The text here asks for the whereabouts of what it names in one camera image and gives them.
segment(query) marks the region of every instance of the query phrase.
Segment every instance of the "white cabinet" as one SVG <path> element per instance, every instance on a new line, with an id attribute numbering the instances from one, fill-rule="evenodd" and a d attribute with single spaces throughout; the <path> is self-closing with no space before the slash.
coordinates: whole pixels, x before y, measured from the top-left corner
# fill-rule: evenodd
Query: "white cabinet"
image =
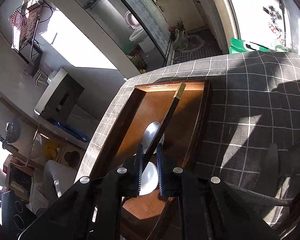
<path id="1" fill-rule="evenodd" d="M 157 7 L 169 26 L 177 25 L 181 18 L 186 31 L 207 26 L 193 0 L 158 0 Z"/>
<path id="2" fill-rule="evenodd" d="M 194 0 L 194 3 L 197 4 L 198 11 L 207 17 L 210 30 L 216 38 L 222 53 L 228 54 L 229 48 L 224 26 L 214 0 Z"/>

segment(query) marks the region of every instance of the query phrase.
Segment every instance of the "wire rack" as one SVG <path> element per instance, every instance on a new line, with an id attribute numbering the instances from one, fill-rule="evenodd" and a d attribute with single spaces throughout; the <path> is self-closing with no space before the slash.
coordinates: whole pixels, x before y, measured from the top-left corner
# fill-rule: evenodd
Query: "wire rack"
<path id="1" fill-rule="evenodd" d="M 43 0 L 28 0 L 14 11 L 10 24 L 13 28 L 12 47 L 17 52 L 32 40 L 43 4 Z"/>

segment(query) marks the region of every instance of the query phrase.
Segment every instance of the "brown wooden tray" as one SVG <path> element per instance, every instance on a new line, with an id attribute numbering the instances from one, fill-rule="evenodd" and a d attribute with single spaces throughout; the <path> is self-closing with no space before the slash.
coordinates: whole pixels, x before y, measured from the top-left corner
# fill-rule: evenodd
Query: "brown wooden tray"
<path id="1" fill-rule="evenodd" d="M 209 115 L 210 80 L 190 80 L 164 133 L 163 153 L 192 169 L 200 153 Z M 105 176 L 137 152 L 138 143 L 151 122 L 161 122 L 180 81 L 135 86 L 115 121 L 91 172 Z M 150 160 L 156 164 L 156 157 Z M 153 239 L 167 224 L 173 198 L 159 190 L 127 200 L 122 209 L 122 235 L 127 239 Z"/>

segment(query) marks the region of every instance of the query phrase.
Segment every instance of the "plaid tablecloth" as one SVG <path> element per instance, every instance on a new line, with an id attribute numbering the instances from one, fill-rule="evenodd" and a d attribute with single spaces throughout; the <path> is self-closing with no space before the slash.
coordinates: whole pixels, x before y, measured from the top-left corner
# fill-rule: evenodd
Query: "plaid tablecloth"
<path id="1" fill-rule="evenodd" d="M 279 155 L 300 141 L 300 56 L 294 53 L 248 52 L 222 55 L 171 65 L 129 79 L 102 118 L 76 180 L 89 175 L 109 131 L 135 85 L 166 80 L 208 78 L 213 99 L 207 134 L 195 172 L 208 178 L 253 189 L 260 157 L 269 145 Z M 300 191 L 300 173 L 281 179 L 280 198 Z M 265 220 L 277 221 L 281 208 Z"/>

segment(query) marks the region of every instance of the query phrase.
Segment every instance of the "floor mat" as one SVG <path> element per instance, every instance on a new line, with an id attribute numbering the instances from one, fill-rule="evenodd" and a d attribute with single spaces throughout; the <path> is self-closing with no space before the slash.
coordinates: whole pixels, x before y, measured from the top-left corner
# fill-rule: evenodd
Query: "floor mat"
<path id="1" fill-rule="evenodd" d="M 178 63 L 187 62 L 187 61 L 200 59 L 200 58 L 222 55 L 222 51 L 219 48 L 218 43 L 210 30 L 203 30 L 195 33 L 189 33 L 188 35 L 199 36 L 204 41 L 204 45 L 201 46 L 199 49 L 191 52 L 176 51 L 173 57 L 174 58 L 173 64 L 178 64 Z"/>
<path id="2" fill-rule="evenodd" d="M 194 52 L 200 49 L 204 45 L 204 40 L 198 35 L 189 35 L 188 36 L 189 44 L 186 49 L 180 51 L 181 53 Z"/>

